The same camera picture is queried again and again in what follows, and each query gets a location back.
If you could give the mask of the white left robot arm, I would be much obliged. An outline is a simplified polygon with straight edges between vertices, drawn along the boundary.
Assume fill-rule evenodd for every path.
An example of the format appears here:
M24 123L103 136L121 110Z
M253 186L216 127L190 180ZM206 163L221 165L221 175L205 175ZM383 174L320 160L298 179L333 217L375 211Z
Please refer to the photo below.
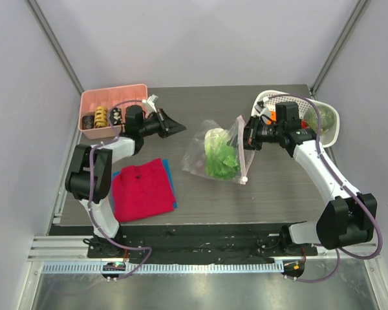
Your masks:
M113 163L138 154L146 136L167 138L186 130L149 99L122 101L114 108L125 104L130 106L125 109L124 123L114 130L114 138L95 145L76 145L65 178L66 191L81 203L90 218L91 243L101 243L112 258L119 257L125 249L136 250L124 245L120 223L108 199Z

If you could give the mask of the clear zip top bag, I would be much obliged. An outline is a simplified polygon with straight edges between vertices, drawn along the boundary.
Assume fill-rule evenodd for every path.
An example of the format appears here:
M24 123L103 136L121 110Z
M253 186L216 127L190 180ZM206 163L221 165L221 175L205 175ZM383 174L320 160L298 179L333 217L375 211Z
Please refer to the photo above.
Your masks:
M245 185L255 154L243 145L245 126L242 116L228 129L213 120L203 121L182 158L182 170L211 180Z

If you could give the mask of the orange fake orange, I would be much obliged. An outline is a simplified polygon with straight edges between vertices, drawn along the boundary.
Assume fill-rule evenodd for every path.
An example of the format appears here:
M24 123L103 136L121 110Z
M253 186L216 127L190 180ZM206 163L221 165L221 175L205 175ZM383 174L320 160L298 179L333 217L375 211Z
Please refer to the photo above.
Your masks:
M274 111L269 111L268 117L269 117L269 120L267 121L268 124L276 122L276 113Z

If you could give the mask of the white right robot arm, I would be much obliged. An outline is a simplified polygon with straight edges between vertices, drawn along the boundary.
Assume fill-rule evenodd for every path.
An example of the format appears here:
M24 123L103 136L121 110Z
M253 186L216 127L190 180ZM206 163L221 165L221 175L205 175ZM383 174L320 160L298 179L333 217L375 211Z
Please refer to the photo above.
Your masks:
M303 127L296 102L275 106L275 119L265 107L268 98L256 101L244 128L244 148L259 150L265 143L276 143L304 168L319 191L325 208L316 222L286 227L279 239L280 250L296 254L303 244L318 243L326 249L366 243L378 234L377 201L363 194L337 169L325 153L318 135Z

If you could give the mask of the green fake lettuce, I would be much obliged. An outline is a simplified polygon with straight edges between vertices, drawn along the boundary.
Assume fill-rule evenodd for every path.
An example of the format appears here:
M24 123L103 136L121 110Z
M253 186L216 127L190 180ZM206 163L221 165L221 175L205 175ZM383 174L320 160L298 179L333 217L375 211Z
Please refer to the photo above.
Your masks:
M207 131L204 137L204 153L204 170L207 176L229 180L240 172L237 145L230 131L222 128Z

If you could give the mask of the green netted fake melon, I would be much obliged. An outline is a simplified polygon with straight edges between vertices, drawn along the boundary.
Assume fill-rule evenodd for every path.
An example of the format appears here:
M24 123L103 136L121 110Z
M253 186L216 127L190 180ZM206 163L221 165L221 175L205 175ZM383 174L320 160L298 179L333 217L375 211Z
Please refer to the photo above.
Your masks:
M323 135L327 131L329 131L335 124L335 115L333 111L324 106L324 105L317 105L318 112L320 115L321 120L321 129L320 133ZM316 114L316 111L314 108L310 108L305 112L305 115L303 116L303 121L314 131L318 131L318 115Z

